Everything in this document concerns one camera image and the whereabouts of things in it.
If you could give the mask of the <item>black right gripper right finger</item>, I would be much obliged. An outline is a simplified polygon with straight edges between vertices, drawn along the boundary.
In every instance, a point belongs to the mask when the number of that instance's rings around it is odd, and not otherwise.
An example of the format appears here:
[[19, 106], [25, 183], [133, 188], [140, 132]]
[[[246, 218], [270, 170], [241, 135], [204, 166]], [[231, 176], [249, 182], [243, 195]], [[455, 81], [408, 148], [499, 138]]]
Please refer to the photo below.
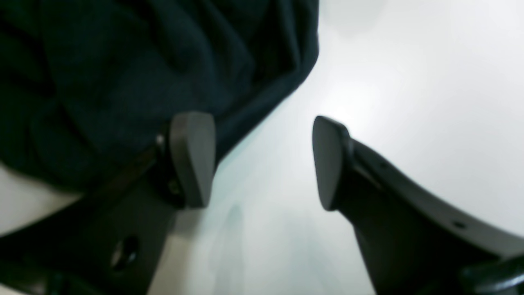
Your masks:
[[312, 149], [320, 202], [354, 228], [376, 294], [522, 295], [522, 237], [434, 196], [326, 116]]

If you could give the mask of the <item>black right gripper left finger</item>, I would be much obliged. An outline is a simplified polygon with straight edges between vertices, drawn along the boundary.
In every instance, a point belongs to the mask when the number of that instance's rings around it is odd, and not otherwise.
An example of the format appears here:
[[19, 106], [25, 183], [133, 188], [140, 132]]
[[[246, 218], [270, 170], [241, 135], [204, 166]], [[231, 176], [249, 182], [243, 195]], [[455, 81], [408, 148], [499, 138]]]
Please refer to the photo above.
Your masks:
[[27, 295], [145, 295], [177, 211], [215, 174], [209, 113], [176, 114], [156, 143], [79, 201], [1, 238], [1, 284]]

